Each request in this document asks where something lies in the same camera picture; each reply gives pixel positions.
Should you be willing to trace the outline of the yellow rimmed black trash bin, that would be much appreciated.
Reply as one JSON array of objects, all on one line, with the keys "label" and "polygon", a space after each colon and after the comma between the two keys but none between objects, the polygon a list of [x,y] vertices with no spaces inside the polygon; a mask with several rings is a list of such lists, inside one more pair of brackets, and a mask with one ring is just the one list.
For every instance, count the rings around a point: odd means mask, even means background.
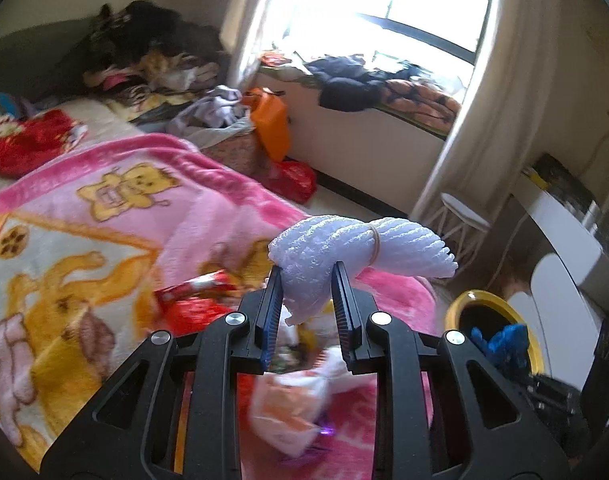
[{"label": "yellow rimmed black trash bin", "polygon": [[516,324],[528,327],[530,372],[547,373],[548,358],[543,351],[539,334],[501,297],[481,289],[467,290],[449,305],[444,315],[446,330],[459,330],[469,336],[473,328],[479,328],[485,340],[489,340],[506,326]]}]

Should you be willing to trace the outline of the cream curtain right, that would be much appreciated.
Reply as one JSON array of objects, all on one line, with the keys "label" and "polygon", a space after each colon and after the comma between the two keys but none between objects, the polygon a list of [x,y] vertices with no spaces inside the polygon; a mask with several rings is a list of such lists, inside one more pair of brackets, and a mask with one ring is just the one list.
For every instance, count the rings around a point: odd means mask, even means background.
[{"label": "cream curtain right", "polygon": [[525,166],[553,88],[560,0],[491,0],[478,62],[411,218],[453,191],[496,217]]}]

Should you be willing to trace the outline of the orange paper bag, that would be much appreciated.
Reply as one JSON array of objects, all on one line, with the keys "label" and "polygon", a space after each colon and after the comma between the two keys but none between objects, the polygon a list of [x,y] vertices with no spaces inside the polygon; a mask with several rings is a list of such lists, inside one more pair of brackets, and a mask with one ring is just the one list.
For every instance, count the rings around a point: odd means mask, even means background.
[{"label": "orange paper bag", "polygon": [[269,88],[252,88],[242,103],[250,107],[250,119],[263,148],[273,162],[282,162],[290,150],[288,107]]}]

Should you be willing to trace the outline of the white scalloped cabinet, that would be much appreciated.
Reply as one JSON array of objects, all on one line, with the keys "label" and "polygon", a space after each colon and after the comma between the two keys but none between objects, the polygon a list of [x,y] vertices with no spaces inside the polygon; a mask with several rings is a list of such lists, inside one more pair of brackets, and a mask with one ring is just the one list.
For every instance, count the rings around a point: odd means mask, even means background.
[{"label": "white scalloped cabinet", "polygon": [[543,372],[581,389],[593,365],[601,315],[582,296],[561,259],[545,255],[526,280],[511,274],[503,295],[529,327]]}]

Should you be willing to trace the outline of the cream curtain left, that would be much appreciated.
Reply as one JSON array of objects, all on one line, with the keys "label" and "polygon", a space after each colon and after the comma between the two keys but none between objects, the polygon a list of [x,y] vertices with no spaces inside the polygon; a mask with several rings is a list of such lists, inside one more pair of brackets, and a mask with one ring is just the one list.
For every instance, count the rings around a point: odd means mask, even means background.
[{"label": "cream curtain left", "polygon": [[246,89],[259,66],[266,9],[270,0],[230,0],[220,40],[230,55],[227,87]]}]

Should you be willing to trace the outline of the red plastic bag on floor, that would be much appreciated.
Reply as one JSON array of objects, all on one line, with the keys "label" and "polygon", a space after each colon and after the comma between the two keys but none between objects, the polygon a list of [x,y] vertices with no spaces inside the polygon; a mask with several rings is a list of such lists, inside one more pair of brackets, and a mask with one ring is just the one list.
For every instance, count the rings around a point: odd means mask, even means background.
[{"label": "red plastic bag on floor", "polygon": [[263,185],[271,192],[297,204],[307,203],[317,190],[315,171],[305,162],[273,162]]}]

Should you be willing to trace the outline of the red snack packet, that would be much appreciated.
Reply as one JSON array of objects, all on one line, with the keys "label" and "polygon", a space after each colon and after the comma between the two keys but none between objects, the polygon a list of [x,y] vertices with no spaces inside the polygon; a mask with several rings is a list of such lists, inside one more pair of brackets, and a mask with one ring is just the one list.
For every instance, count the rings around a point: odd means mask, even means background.
[{"label": "red snack packet", "polygon": [[201,332],[218,318],[233,313],[232,308],[211,298],[187,298],[178,300],[164,310],[164,324],[173,336],[185,336]]}]

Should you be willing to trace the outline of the cream curtain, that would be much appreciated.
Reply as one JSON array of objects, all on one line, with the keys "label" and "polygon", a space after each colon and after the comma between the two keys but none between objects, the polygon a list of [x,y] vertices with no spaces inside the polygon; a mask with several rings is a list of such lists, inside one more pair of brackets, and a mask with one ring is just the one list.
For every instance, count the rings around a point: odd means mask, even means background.
[{"label": "cream curtain", "polygon": [[230,0],[220,40],[230,55],[227,87],[246,89],[259,66],[266,9],[270,0]]},{"label": "cream curtain", "polygon": [[525,166],[553,88],[560,0],[491,0],[478,62],[411,218],[453,191],[496,217]]}]

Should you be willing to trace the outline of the silver can on desk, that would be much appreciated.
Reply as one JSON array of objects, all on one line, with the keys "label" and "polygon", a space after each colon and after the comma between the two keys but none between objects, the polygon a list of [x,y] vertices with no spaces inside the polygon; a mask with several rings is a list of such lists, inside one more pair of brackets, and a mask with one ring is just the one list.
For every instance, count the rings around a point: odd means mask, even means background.
[{"label": "silver can on desk", "polygon": [[593,200],[592,203],[587,208],[584,217],[582,218],[581,225],[584,229],[590,231],[596,224],[597,220],[600,216],[600,206],[597,204],[596,200]]}]

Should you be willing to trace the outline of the dark blue clothes on sill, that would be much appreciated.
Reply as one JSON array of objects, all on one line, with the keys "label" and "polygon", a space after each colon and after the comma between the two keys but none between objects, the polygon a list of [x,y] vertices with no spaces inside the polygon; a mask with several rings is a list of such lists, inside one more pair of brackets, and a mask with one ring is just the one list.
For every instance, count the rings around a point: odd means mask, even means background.
[{"label": "dark blue clothes on sill", "polygon": [[429,75],[423,67],[406,62],[397,72],[367,70],[360,56],[326,56],[305,63],[304,67],[318,83],[318,105],[338,112],[362,112],[376,107],[387,80]]}]

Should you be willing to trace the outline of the pink teddy bear blanket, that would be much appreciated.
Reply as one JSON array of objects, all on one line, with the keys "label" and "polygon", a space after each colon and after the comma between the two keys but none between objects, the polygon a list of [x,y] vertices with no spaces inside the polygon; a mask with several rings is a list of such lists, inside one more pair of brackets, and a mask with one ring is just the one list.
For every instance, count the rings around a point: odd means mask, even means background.
[{"label": "pink teddy bear blanket", "polygon": [[[106,380],[151,334],[172,335],[156,290],[224,270],[234,290],[188,298],[236,311],[275,268],[269,244],[302,217],[165,134],[96,145],[1,190],[0,479],[43,479],[44,455]],[[373,479],[376,378],[333,397],[336,432],[310,465],[282,465],[251,430],[278,338],[280,326],[263,374],[237,377],[238,479]]]}]

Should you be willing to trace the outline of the red patterned cloth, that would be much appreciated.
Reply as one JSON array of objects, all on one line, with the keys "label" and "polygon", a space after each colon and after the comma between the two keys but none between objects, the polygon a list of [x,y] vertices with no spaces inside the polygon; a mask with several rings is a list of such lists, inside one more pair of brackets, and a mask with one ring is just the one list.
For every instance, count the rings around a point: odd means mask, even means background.
[{"label": "red patterned cloth", "polygon": [[21,178],[73,150],[88,126],[62,110],[26,120],[0,113],[0,176]]}]

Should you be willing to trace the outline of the long red snack wrapper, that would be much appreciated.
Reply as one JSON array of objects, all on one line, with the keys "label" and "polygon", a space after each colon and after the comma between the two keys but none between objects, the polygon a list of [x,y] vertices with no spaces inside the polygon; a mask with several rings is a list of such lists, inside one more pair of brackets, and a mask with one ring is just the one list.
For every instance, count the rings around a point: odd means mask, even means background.
[{"label": "long red snack wrapper", "polygon": [[154,292],[159,304],[196,296],[201,292],[229,292],[236,288],[231,277],[224,270],[202,274],[180,284],[158,289]]}]

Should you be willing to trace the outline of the white orange plastic bag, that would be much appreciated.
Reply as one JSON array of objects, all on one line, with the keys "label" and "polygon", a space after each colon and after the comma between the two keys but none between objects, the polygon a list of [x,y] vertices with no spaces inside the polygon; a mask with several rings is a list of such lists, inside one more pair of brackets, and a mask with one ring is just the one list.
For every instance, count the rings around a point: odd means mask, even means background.
[{"label": "white orange plastic bag", "polygon": [[373,374],[347,370],[338,346],[324,349],[307,370],[258,377],[248,422],[265,443],[288,458],[301,458],[316,448],[320,437],[331,437],[327,410],[333,397],[368,385]]}]

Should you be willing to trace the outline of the blue item in bin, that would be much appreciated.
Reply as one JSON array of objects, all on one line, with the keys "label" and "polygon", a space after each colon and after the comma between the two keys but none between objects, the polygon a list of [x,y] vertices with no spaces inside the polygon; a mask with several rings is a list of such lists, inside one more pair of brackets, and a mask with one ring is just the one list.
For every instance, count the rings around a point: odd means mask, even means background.
[{"label": "blue item in bin", "polygon": [[504,374],[527,372],[530,369],[527,326],[507,325],[489,340],[484,338],[478,327],[474,327],[470,332],[470,339],[490,363]]}]

